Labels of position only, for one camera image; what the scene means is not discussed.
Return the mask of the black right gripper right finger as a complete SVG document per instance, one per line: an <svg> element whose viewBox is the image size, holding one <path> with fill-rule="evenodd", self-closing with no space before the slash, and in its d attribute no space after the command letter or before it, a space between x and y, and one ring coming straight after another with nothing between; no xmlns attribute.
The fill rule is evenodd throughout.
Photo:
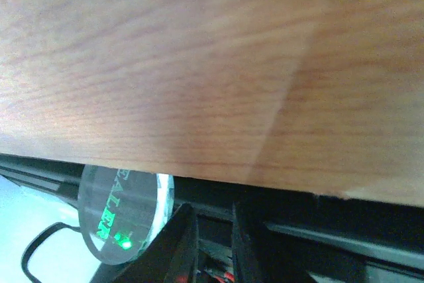
<svg viewBox="0 0 424 283"><path fill-rule="evenodd" d="M280 249L258 214L233 205L232 259L235 282L314 282L290 253Z"/></svg>

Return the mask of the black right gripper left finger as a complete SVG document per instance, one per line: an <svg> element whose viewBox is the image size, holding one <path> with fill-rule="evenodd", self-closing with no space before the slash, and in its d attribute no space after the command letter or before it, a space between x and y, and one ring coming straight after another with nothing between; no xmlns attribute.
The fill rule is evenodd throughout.
<svg viewBox="0 0 424 283"><path fill-rule="evenodd" d="M173 214L148 248L113 281L195 282L198 225L194 208L185 203Z"/></svg>

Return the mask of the clear round dealer button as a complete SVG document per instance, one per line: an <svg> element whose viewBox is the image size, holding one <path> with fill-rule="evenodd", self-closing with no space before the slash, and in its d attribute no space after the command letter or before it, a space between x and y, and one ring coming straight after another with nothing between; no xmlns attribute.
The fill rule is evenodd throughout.
<svg viewBox="0 0 424 283"><path fill-rule="evenodd" d="M87 165L78 192L79 226L102 263L124 264L143 253L172 216L174 177Z"/></svg>

